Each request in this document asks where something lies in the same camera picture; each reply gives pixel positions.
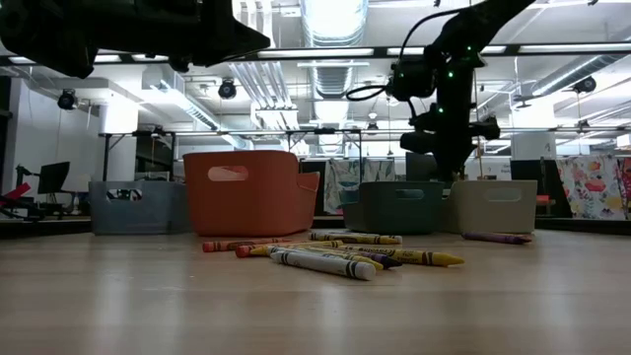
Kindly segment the yellow crayon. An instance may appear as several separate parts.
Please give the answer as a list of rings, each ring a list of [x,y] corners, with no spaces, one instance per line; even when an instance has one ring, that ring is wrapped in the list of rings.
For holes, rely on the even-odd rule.
[[[273,245],[263,245],[261,247],[252,248],[248,252],[248,256],[265,256],[269,255],[269,253],[274,248],[285,248],[285,249],[295,249],[301,247],[340,247],[343,245],[341,241],[326,241],[326,242],[312,242],[312,243],[295,243],[295,244],[273,244]]]
[[[401,263],[441,267],[465,264],[463,258],[444,252],[402,248],[368,248],[357,246],[341,246],[340,248],[352,251],[378,253],[393,258]]]
[[[357,233],[310,233],[312,241],[341,241],[345,244],[401,245],[402,236],[382,236]]]
[[[315,253],[321,256],[337,257],[337,258],[343,258],[343,259],[351,260],[351,261],[366,262],[366,263],[372,264],[376,270],[384,269],[384,266],[381,263],[374,261],[369,257],[362,256],[359,253],[343,251],[336,248],[297,247],[297,248],[290,248],[290,250],[299,251],[299,252],[310,252],[310,253]]]

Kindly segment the orange plastic bin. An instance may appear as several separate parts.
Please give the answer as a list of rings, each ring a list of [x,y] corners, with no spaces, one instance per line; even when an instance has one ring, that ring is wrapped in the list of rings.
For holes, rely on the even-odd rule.
[[[200,237],[280,237],[312,226],[320,173],[278,150],[187,153],[185,187]]]

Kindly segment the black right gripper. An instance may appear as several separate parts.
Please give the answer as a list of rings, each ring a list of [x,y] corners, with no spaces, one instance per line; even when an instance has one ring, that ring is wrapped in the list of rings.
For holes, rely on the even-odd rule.
[[[473,74],[485,62],[471,46],[449,51],[432,44],[422,58],[435,71],[436,97],[426,112],[410,118],[414,130],[400,137],[400,146],[414,153],[437,153],[440,180],[462,180],[466,155],[454,154],[450,164],[444,153],[469,153],[474,149],[474,137],[493,140],[501,132],[494,116],[477,122],[470,120],[475,106],[471,98]]]

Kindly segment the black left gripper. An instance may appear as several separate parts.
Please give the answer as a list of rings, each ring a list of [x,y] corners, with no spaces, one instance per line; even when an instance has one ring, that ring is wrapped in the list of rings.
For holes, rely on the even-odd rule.
[[[102,0],[98,3],[98,47],[149,56],[163,55],[186,72],[192,54],[184,46],[199,24],[207,35],[201,64],[212,66],[270,46],[268,36],[239,22],[232,0]]]

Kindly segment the purple crayon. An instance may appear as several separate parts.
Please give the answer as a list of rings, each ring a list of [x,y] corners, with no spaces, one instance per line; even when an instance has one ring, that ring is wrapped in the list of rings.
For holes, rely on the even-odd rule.
[[[400,267],[402,266],[402,263],[400,261],[397,261],[385,254],[381,254],[381,253],[372,253],[372,252],[365,252],[365,251],[357,251],[357,250],[351,250],[351,253],[354,254],[358,254],[364,257],[368,257],[373,261],[376,261],[378,263],[380,263],[384,269],[390,269],[390,268],[394,268],[394,267]]]
[[[465,240],[490,242],[508,245],[525,245],[532,242],[530,235],[500,234],[500,233],[463,233]]]

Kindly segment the black overhead beam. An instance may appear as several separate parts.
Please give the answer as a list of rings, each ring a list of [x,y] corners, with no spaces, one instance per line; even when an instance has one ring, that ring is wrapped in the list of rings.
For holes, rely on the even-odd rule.
[[[614,51],[614,52],[587,52],[587,53],[532,53],[532,54],[528,54],[528,53],[519,53],[519,50],[521,48],[522,45],[530,45],[530,44],[563,44],[561,42],[559,43],[508,43],[508,44],[491,44],[491,45],[505,45],[506,46],[506,50],[504,53],[502,54],[481,54],[482,56],[488,56],[488,57],[504,57],[504,56],[548,56],[548,55],[561,55],[561,56],[569,56],[569,55],[598,55],[598,54],[631,54],[631,51]],[[307,57],[307,58],[259,58],[257,56],[257,53],[252,53],[250,55],[247,56],[243,56],[243,57],[239,57],[230,61],[311,61],[311,60],[355,60],[355,59],[390,59],[390,60],[394,60],[395,58],[397,58],[398,56],[387,56],[386,55],[386,50],[392,46],[365,46],[365,47],[360,47],[360,46],[356,46],[356,47],[316,47],[316,48],[307,48],[307,47],[296,47],[296,48],[289,48],[289,47],[284,47],[284,48],[269,48],[266,50],[280,50],[280,49],[302,49],[302,48],[306,48],[306,49],[321,49],[321,48],[372,48],[374,50],[374,54],[371,56],[359,56],[359,57],[321,57],[321,58],[316,58],[316,57]],[[135,62],[131,55],[132,54],[144,54],[144,53],[136,53],[136,52],[119,52],[119,51],[100,51],[98,54],[118,54],[121,57],[121,61],[117,62],[117,63],[94,63],[95,66],[97,65],[118,65],[118,64],[163,64],[163,63],[168,63],[168,61],[166,62]]]

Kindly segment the red chair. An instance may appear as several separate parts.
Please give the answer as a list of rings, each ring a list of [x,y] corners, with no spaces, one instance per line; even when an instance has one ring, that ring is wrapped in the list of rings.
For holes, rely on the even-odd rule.
[[[0,206],[6,203],[16,201],[31,190],[31,186],[27,182],[23,182],[13,190],[4,195],[0,195]]]

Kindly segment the dark partition panel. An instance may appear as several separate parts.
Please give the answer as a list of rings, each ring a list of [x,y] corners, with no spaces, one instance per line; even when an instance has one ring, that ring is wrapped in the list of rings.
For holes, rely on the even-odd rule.
[[[512,160],[510,165],[513,180],[537,181],[536,217],[570,218],[572,216],[554,160],[542,158],[539,160]]]

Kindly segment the silver ventilation duct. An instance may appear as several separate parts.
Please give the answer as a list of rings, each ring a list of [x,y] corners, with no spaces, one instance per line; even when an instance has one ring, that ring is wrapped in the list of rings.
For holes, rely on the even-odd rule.
[[[595,72],[610,66],[628,54],[583,55],[556,69],[554,72],[535,82],[531,87],[534,97],[545,97],[561,89],[576,84]]]
[[[369,0],[300,0],[307,48],[354,47],[362,43]],[[340,128],[347,120],[345,95],[355,79],[352,61],[314,61],[309,69],[314,115],[322,128]]]

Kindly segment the floral cloth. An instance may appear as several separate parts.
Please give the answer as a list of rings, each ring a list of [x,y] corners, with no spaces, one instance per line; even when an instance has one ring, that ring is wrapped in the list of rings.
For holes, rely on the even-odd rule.
[[[576,156],[557,160],[556,166],[574,219],[628,219],[627,188],[616,157]]]
[[[357,200],[362,182],[395,181],[394,160],[334,160],[325,163],[323,211],[339,215],[342,205]]]

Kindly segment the smoky grey plastic bin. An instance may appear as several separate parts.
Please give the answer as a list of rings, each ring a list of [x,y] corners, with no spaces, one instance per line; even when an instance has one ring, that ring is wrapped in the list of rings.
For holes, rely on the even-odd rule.
[[[95,235],[164,235],[191,231],[186,186],[164,180],[91,181]]]

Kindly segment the white crayon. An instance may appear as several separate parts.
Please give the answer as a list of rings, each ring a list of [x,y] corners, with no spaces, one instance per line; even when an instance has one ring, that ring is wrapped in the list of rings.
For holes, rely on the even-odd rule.
[[[267,253],[268,256],[271,256],[273,253],[276,253],[276,252],[315,255],[315,253],[312,252],[312,251],[305,250],[305,249],[300,249],[300,248],[282,248],[282,247],[279,247],[279,246],[272,246],[272,247],[267,247],[266,248],[266,253]]]
[[[351,261],[342,258],[331,258],[321,255],[276,252],[270,256],[279,264],[304,268],[308,270],[334,274],[351,279],[371,281],[377,275],[372,264]]]
[[[351,237],[402,238],[402,236],[399,236],[399,235],[383,235],[383,234],[362,233],[362,232],[353,232],[353,231],[325,231],[322,233],[325,235],[351,236]]]

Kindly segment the teal plastic bin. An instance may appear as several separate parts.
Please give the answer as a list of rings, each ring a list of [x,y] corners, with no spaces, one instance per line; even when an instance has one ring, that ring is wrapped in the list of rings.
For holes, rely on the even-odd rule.
[[[342,204],[345,227],[379,235],[425,235],[441,221],[444,184],[439,181],[362,182]]]

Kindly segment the white plastic bin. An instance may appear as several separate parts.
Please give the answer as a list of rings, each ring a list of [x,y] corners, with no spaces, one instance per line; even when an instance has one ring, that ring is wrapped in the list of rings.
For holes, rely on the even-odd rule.
[[[465,180],[443,200],[442,232],[530,234],[534,231],[536,180]]]

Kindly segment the black background table frame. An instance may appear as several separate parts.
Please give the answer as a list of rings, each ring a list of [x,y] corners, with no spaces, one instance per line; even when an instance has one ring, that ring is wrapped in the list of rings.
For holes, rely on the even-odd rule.
[[[209,130],[209,131],[165,131],[165,130],[137,130],[125,133],[100,133],[99,136],[105,140],[105,151],[103,161],[103,181],[107,180],[109,151],[115,147],[123,138],[129,137],[170,137],[175,144],[177,138],[181,137],[224,137],[224,136],[285,136],[289,143],[292,143],[294,135],[333,135],[333,134],[356,134],[359,142],[362,142],[363,131],[361,129],[334,129],[334,128],[316,128],[316,129],[299,129],[299,130]]]

